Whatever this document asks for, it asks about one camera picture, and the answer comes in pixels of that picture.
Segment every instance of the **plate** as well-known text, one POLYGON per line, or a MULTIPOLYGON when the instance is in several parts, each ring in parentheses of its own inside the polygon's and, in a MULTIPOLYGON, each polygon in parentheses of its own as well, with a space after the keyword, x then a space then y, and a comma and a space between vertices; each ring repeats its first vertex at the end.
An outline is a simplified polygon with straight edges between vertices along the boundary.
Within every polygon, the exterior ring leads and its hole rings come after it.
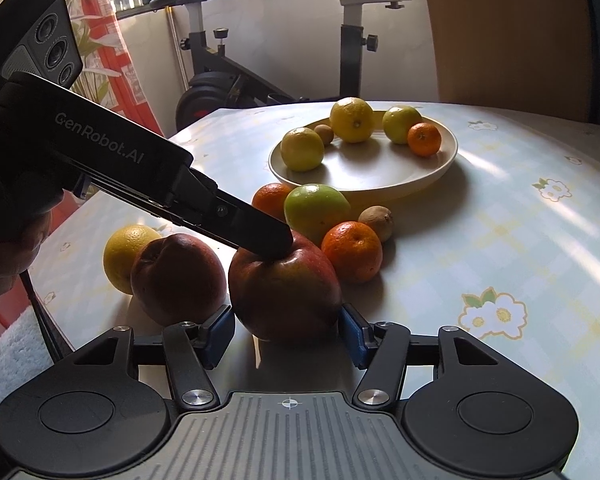
MULTIPOLYGON (((423 158, 411 153, 406 144, 392 143, 382 130, 385 110, 374 111, 375 130, 369 140, 348 144, 337 138, 324 150, 322 164, 311 171, 289 170, 282 161, 280 143, 269 154, 269 169, 276 178, 291 187, 302 184, 326 184, 339 190, 350 202, 382 202, 401 198, 430 186, 451 167, 458 154, 458 140, 446 127, 433 119, 442 135, 437 154, 423 158)), ((328 119, 307 124, 330 124, 328 119)))

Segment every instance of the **ribbed gray plate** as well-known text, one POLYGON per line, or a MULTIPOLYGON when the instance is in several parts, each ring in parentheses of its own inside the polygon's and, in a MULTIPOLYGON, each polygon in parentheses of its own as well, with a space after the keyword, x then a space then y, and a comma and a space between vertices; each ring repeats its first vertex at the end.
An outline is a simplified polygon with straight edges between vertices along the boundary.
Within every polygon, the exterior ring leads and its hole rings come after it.
MULTIPOLYGON (((31 480, 16 473, 12 480, 31 480)), ((234 394, 180 419, 169 441, 111 480, 458 480, 405 442, 382 413, 340 393, 234 394)), ((544 476, 541 480, 554 480, 544 476)))

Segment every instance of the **human hand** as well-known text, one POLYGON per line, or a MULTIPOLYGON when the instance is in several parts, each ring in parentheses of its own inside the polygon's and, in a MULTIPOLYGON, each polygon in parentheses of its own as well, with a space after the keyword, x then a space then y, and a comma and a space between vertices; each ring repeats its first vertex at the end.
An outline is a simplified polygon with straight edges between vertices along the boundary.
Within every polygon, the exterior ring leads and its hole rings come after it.
POLYGON ((9 292, 18 275, 28 269, 48 236, 51 211, 32 220, 19 240, 0 242, 0 296, 9 292))

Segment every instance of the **curtain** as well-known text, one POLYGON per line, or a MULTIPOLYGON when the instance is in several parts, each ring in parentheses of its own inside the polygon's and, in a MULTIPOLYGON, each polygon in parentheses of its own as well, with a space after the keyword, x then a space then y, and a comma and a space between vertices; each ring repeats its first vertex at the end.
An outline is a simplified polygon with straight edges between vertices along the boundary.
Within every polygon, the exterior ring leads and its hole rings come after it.
MULTIPOLYGON (((84 63, 72 91, 162 134, 140 87, 109 0, 66 0, 84 63)), ((69 193, 53 210, 52 228, 75 212, 80 203, 69 193)), ((0 334, 29 304, 19 280, 0 298, 0 334)))

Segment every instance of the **silver screw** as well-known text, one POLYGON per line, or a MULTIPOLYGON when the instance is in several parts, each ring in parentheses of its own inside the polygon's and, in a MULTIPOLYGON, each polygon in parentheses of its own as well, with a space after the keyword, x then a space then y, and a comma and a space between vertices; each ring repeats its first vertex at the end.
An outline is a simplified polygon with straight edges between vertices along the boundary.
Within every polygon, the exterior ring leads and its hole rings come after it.
POLYGON ((189 406, 203 406, 214 400, 214 394, 208 390, 189 390, 182 394, 182 402, 189 406))
POLYGON ((384 404, 389 400, 389 394, 382 390, 365 390, 358 394, 358 400, 369 406, 384 404))

